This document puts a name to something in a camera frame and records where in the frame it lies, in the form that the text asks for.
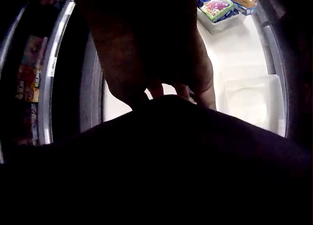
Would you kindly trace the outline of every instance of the white plastic bin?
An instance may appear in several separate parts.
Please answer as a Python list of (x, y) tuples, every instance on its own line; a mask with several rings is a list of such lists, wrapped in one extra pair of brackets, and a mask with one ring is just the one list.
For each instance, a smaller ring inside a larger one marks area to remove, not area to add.
[(238, 15), (224, 19), (220, 22), (213, 23), (202, 10), (197, 8), (197, 18), (203, 24), (203, 26), (210, 32), (210, 34), (214, 35), (224, 31), (226, 28), (230, 28), (235, 25), (241, 24), (245, 20), (246, 16), (244, 14), (239, 13)]
[(278, 75), (225, 82), (219, 111), (285, 136), (283, 93)]

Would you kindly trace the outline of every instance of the finger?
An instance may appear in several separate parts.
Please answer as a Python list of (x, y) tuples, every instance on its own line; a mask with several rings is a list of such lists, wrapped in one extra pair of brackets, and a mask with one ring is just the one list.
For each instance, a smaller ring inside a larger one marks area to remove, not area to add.
[(154, 99), (164, 95), (163, 86), (161, 83), (151, 83), (147, 89)]
[(196, 92), (195, 97), (197, 99), (197, 104), (201, 106), (208, 107), (210, 109), (216, 110), (215, 104), (215, 91), (213, 82), (208, 86), (208, 89), (203, 92)]
[(174, 84), (173, 87), (175, 88), (178, 96), (189, 101), (189, 99), (190, 99), (189, 91), (188, 91), (188, 88), (186, 85), (178, 83), (178, 84)]
[(187, 85), (194, 92), (198, 105), (216, 110), (213, 66), (199, 32), (197, 32), (195, 45), (196, 62), (190, 74), (190, 83)]

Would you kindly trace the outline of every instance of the refrigerator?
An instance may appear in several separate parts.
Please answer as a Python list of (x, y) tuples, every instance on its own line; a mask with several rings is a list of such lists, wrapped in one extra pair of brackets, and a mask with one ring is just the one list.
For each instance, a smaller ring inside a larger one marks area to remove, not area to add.
[[(217, 110), (226, 113), (225, 88), (234, 81), (249, 86), (246, 80), (273, 75), (280, 87), (267, 92), (281, 97), (274, 115), (280, 118), (278, 134), (309, 148), (312, 41), (287, 4), (258, 0), (255, 13), (216, 34), (198, 9), (197, 26), (213, 65)], [(2, 145), (49, 144), (131, 111), (110, 93), (74, 0), (16, 1), (9, 12), (0, 38)], [(169, 14), (175, 17), (170, 6)], [(175, 93), (166, 84), (164, 91)]]

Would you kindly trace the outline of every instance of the person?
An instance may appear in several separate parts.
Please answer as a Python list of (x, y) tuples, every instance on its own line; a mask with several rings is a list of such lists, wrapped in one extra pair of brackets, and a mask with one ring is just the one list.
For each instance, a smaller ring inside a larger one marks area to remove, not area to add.
[(40, 180), (65, 171), (57, 182), (74, 182), (68, 202), (89, 219), (312, 223), (312, 152), (215, 111), (195, 0), (174, 18), (168, 0), (145, 1), (149, 17), (143, 0), (75, 1), (111, 93), (133, 111), (62, 142), (3, 147), (5, 167), (44, 169)]

